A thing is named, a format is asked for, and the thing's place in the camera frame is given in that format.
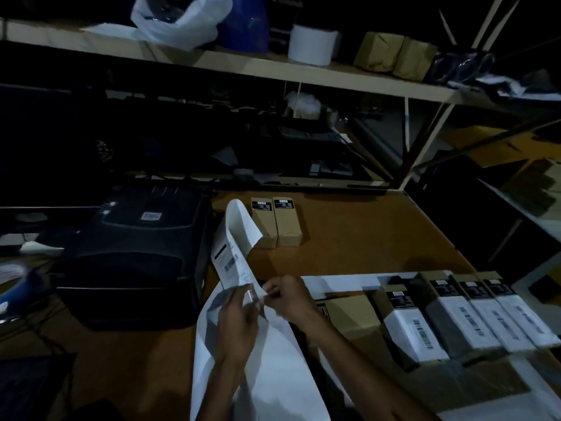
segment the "wooden table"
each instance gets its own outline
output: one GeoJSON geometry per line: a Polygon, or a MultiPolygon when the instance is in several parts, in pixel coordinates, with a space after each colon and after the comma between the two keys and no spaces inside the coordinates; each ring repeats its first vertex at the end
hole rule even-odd
{"type": "MultiPolygon", "coordinates": [[[[294,199],[303,241],[300,247],[252,250],[248,261],[258,279],[294,275],[343,275],[473,268],[422,211],[401,192],[384,196],[300,194],[294,199]]],[[[221,192],[214,208],[270,192],[221,192]]],[[[209,267],[205,296],[218,283],[209,267]]],[[[102,397],[127,420],[188,419],[195,328],[157,332],[91,332],[67,310],[42,329],[68,351],[77,352],[74,408],[102,397]]],[[[0,343],[0,357],[48,354],[31,333],[0,343]]],[[[49,420],[64,414],[61,396],[49,420]]]]}

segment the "hand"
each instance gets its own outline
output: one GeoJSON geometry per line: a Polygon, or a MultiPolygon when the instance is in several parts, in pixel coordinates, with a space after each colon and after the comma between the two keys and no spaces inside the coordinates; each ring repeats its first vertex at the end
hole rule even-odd
{"type": "Polygon", "coordinates": [[[243,370],[257,337],[259,308],[242,307],[243,296],[252,285],[237,287],[218,316],[217,362],[232,364],[243,370]]]}
{"type": "Polygon", "coordinates": [[[321,318],[302,278],[291,275],[277,276],[269,279],[263,285],[263,290],[269,294],[265,297],[265,304],[306,334],[309,333],[311,325],[321,318]]]}

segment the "person's left hand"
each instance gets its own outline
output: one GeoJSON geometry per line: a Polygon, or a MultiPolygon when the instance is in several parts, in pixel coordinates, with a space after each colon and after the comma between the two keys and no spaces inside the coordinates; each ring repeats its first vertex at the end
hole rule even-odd
{"type": "Polygon", "coordinates": [[[231,363],[242,370],[255,345],[258,329],[259,308],[254,304],[242,307],[243,296],[251,287],[236,288],[218,316],[216,360],[231,363]]]}

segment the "blue plastic bag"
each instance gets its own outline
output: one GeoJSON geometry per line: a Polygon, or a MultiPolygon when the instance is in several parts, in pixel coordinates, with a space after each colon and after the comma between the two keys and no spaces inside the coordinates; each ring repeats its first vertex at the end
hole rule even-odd
{"type": "Polygon", "coordinates": [[[263,0],[232,2],[232,11],[218,24],[218,45],[248,53],[268,53],[269,18],[263,0]]]}

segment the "forearm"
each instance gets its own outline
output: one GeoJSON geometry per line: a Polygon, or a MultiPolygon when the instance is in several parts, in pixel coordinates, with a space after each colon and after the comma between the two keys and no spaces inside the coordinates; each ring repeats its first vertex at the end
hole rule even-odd
{"type": "Polygon", "coordinates": [[[335,375],[365,420],[437,420],[345,339],[323,316],[304,331],[329,361],[335,375]]]}
{"type": "Polygon", "coordinates": [[[196,421],[227,420],[234,393],[243,380],[243,375],[243,368],[228,360],[216,361],[196,421]]]}

